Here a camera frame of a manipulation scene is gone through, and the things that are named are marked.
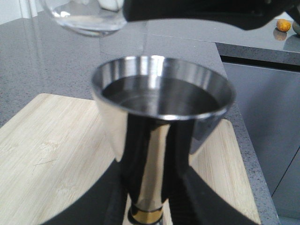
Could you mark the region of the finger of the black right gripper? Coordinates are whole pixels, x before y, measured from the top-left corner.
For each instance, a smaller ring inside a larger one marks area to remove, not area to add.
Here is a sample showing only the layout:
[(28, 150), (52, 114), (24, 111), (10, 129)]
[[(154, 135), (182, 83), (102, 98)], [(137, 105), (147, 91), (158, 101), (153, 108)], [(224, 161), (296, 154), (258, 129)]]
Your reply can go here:
[(175, 163), (169, 163), (171, 176), (169, 207), (174, 225), (254, 225), (198, 176), (192, 167), (179, 176)]
[(127, 192), (120, 178), (119, 164), (114, 160), (96, 183), (77, 201), (44, 225), (121, 225)]

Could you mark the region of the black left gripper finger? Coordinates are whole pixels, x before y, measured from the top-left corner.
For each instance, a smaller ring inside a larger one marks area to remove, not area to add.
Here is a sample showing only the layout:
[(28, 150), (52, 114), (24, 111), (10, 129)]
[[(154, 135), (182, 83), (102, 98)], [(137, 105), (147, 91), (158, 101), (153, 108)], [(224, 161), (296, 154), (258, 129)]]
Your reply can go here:
[(233, 25), (242, 30), (263, 27), (286, 12), (300, 21), (299, 0), (126, 0), (128, 22), (158, 19), (200, 19)]

